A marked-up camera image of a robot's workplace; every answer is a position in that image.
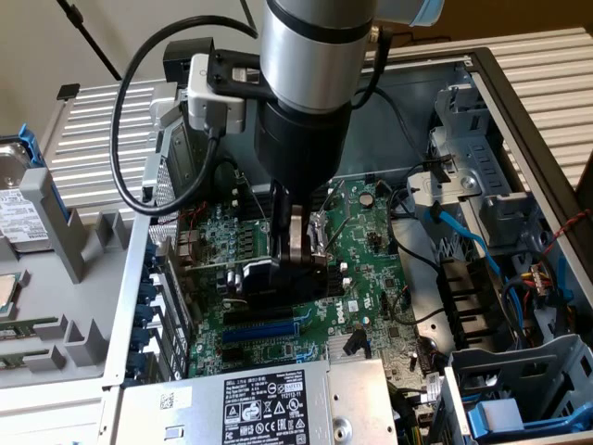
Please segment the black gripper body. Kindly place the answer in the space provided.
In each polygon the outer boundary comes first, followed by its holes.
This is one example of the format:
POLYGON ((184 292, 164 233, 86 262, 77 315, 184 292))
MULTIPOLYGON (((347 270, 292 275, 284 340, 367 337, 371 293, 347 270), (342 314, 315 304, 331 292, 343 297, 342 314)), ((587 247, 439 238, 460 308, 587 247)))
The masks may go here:
POLYGON ((255 151, 266 173, 295 204, 307 204, 333 178, 341 162, 350 105, 325 114, 282 108, 277 102, 257 105, 255 151))

